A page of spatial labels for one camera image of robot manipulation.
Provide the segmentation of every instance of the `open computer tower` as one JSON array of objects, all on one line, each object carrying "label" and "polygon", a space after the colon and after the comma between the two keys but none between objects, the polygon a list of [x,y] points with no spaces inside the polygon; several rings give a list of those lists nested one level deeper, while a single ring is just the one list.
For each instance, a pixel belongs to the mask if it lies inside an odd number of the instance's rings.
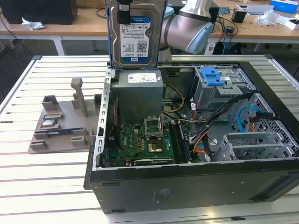
[{"label": "open computer tower", "polygon": [[105,213],[274,201],[299,122],[249,62],[107,67],[89,181]]}]

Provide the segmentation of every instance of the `aluminum profile table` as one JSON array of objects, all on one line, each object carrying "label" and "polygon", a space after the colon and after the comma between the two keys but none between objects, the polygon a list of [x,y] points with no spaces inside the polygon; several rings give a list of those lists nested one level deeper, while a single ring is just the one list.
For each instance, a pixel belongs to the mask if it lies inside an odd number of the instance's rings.
[{"label": "aluminum profile table", "polygon": [[[174,56],[173,60],[249,61],[299,119],[299,85],[264,56]],[[0,223],[226,223],[288,224],[299,221],[299,187],[271,203],[211,206],[105,215],[83,189],[88,151],[27,154],[44,95],[71,100],[73,77],[83,94],[101,93],[107,56],[43,56],[32,60],[0,106]],[[232,221],[231,217],[245,220]]]}]

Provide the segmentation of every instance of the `blue drive bay latch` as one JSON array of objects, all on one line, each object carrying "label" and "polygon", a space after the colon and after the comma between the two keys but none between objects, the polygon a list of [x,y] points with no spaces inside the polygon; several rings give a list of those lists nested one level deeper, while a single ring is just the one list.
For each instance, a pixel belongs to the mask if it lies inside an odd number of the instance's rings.
[{"label": "blue drive bay latch", "polygon": [[219,77],[219,73],[214,67],[200,67],[200,72],[206,80],[206,85],[224,85],[225,83]]}]

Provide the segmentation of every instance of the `blue box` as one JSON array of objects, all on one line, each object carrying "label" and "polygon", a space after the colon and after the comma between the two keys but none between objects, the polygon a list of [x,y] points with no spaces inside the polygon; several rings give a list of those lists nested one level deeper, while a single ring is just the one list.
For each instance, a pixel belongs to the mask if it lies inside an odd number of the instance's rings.
[{"label": "blue box", "polygon": [[272,0],[269,5],[274,6],[274,10],[277,11],[295,13],[298,7],[298,2],[290,0]]}]

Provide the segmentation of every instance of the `green circuit board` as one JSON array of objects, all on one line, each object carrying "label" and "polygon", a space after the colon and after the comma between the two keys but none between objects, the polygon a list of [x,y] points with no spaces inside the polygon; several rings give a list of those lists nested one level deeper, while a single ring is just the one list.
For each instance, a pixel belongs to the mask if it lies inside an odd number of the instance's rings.
[{"label": "green circuit board", "polygon": [[[147,131],[157,132],[156,123],[147,123]],[[186,139],[191,136],[191,128],[188,123],[182,123],[183,132]],[[173,159],[174,153],[172,148],[171,136],[169,132],[169,124],[164,123],[163,136],[161,139],[155,139],[160,141],[161,152],[150,152],[149,139],[145,135],[145,125],[140,124],[122,124],[120,129],[120,148],[115,152],[107,153],[107,162],[111,167],[125,166],[126,161],[136,159]]]}]

